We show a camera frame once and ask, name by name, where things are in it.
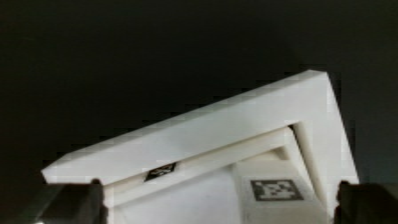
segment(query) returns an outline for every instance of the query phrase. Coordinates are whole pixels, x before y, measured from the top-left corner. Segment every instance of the sticker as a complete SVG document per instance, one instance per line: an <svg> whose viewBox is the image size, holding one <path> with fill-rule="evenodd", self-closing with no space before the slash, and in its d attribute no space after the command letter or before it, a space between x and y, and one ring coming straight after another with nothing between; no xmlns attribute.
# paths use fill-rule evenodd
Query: sticker
<svg viewBox="0 0 398 224"><path fill-rule="evenodd" d="M162 166L157 169L153 169L148 172L148 176L146 176L144 182L153 180L155 178L162 177L164 175L168 175L175 171L175 168L176 168L176 163L168 164L166 166Z"/></svg>
<svg viewBox="0 0 398 224"><path fill-rule="evenodd" d="M256 201L304 200L294 180L251 180Z"/></svg>

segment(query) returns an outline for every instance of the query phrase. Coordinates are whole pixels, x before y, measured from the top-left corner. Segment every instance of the white surface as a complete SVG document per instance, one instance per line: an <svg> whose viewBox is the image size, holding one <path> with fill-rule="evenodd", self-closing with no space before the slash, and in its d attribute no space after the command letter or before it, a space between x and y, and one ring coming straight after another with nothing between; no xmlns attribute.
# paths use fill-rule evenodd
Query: white surface
<svg viewBox="0 0 398 224"><path fill-rule="evenodd" d="M313 188L306 164L299 154L294 132L290 128L283 128L184 160L178 163L176 171L157 180L144 182L144 176L139 175L128 178L123 183L107 185L107 206L114 207L121 205L164 188L171 187L180 182L212 172L221 167L232 165L240 160L255 157L251 160L262 161L263 157L258 155L271 150L278 150L287 157L285 159L290 159L306 179L308 185Z"/></svg>
<svg viewBox="0 0 398 224"><path fill-rule="evenodd" d="M327 74L308 71L148 128L70 153L43 170L49 183L112 184L295 124L315 190L336 207L342 179L358 182Z"/></svg>
<svg viewBox="0 0 398 224"><path fill-rule="evenodd" d="M127 223L240 224L239 194L230 167L127 203L120 210Z"/></svg>
<svg viewBox="0 0 398 224"><path fill-rule="evenodd" d="M290 161L246 161L235 165L237 185L240 185L244 224L327 224L331 217L320 204L313 189L304 182ZM290 179L304 200L258 201L251 186L253 180Z"/></svg>

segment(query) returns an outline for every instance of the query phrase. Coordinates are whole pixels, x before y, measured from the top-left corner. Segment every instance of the black background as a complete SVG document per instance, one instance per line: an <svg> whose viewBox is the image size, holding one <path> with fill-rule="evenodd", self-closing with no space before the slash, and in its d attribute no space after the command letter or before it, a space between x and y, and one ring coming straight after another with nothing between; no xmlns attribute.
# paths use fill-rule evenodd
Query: black background
<svg viewBox="0 0 398 224"><path fill-rule="evenodd" d="M398 1L0 2L0 219L64 153L292 76L333 76L363 182L398 182Z"/></svg>

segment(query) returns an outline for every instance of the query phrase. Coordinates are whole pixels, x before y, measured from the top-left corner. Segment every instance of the white plastic part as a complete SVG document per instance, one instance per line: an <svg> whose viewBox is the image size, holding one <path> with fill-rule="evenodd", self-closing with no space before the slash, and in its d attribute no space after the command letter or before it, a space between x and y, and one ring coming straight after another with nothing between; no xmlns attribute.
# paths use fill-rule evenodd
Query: white plastic part
<svg viewBox="0 0 398 224"><path fill-rule="evenodd" d="M327 73L308 71L70 153L45 168L49 183L120 183L166 164L295 126L315 192L329 214L342 180L358 183Z"/></svg>
<svg viewBox="0 0 398 224"><path fill-rule="evenodd" d="M143 175L134 176L123 182L105 186L105 204L116 207L141 197L153 194L168 187L180 184L184 181L194 179L239 161L256 159L258 155L271 150L279 151L295 164L299 173L304 177L306 183L313 189L308 168L299 153L299 146L295 136L290 128L283 128L274 132L256 136L249 140L210 151L200 156L185 159L178 164L178 170L166 175L159 180L144 182Z"/></svg>

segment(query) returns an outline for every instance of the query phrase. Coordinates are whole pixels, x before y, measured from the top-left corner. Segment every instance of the printed pattern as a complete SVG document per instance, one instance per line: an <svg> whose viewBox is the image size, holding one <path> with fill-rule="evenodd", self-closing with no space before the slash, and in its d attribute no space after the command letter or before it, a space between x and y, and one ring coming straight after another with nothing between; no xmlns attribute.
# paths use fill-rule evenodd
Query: printed pattern
<svg viewBox="0 0 398 224"><path fill-rule="evenodd" d="M175 171L176 163L168 164L166 166L159 167L148 172L146 181L153 180L155 178L162 177Z"/></svg>
<svg viewBox="0 0 398 224"><path fill-rule="evenodd" d="M256 201L304 200L294 180L251 180Z"/></svg>

